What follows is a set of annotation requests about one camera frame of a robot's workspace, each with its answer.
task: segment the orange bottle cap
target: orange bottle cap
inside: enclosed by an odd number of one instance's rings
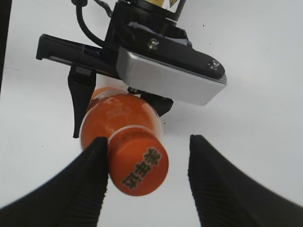
[[[156,136],[145,127],[126,127],[108,143],[109,173],[116,187],[132,196],[147,195],[165,180],[169,159]]]

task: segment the white surface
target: white surface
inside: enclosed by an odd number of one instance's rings
[[[192,133],[303,205],[302,7],[299,0],[187,1],[178,25],[197,50],[221,61],[228,86],[206,107],[175,103],[162,118],[167,181],[139,198],[110,184],[101,226],[199,226],[187,181]],[[84,17],[94,33],[105,36],[109,19],[92,0]],[[49,180],[80,153],[71,137],[69,68],[35,60],[42,33],[91,44],[69,0],[14,0],[0,100],[0,207]],[[99,77],[98,86],[106,84],[123,86]]]

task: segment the metal bolt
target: metal bolt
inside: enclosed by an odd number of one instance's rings
[[[128,92],[129,92],[129,93],[132,93],[132,94],[136,94],[136,93],[138,93],[138,90],[137,90],[136,88],[129,87],[129,88],[128,88]]]
[[[150,48],[151,50],[157,50],[158,49],[158,45],[159,45],[159,41],[157,39],[151,39],[148,43],[147,46],[148,48]]]
[[[212,62],[208,63],[208,67],[213,71],[217,71],[220,67],[220,63],[216,60],[213,60]]]

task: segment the orange bottle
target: orange bottle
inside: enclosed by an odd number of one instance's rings
[[[128,195],[141,196],[156,190],[168,173],[161,134],[159,116],[147,102],[107,87],[94,92],[80,140],[85,149],[96,137],[107,137],[113,183]]]

